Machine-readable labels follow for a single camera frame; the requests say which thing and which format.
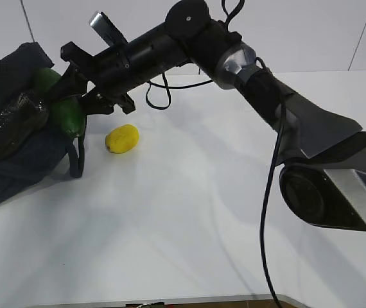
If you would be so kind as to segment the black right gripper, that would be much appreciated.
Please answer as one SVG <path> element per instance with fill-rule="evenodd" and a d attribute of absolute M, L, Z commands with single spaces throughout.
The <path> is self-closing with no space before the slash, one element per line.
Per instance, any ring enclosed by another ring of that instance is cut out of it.
<path fill-rule="evenodd" d="M 115 47 L 92 56 L 74 42 L 60 50 L 69 67 L 43 95 L 47 104 L 76 97 L 85 115 L 110 115 L 116 105 L 123 113 L 135 111 L 134 100 L 127 94 L 134 84 L 128 63 Z"/>

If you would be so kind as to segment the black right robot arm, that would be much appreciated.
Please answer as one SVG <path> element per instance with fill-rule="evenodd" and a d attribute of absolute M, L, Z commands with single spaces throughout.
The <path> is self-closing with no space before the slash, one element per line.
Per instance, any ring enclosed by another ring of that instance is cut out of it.
<path fill-rule="evenodd" d="M 167 70 L 194 63 L 221 89 L 237 90 L 277 133 L 275 166 L 289 209 L 322 228 L 366 232 L 366 131 L 355 120 L 320 108 L 275 78 L 228 21 L 213 20 L 204 1 L 179 1 L 165 21 L 127 41 L 104 13 L 91 27 L 107 43 L 90 55 L 69 42 L 69 63 L 45 100 L 79 97 L 90 114 L 114 105 L 133 112 L 128 92 Z"/>

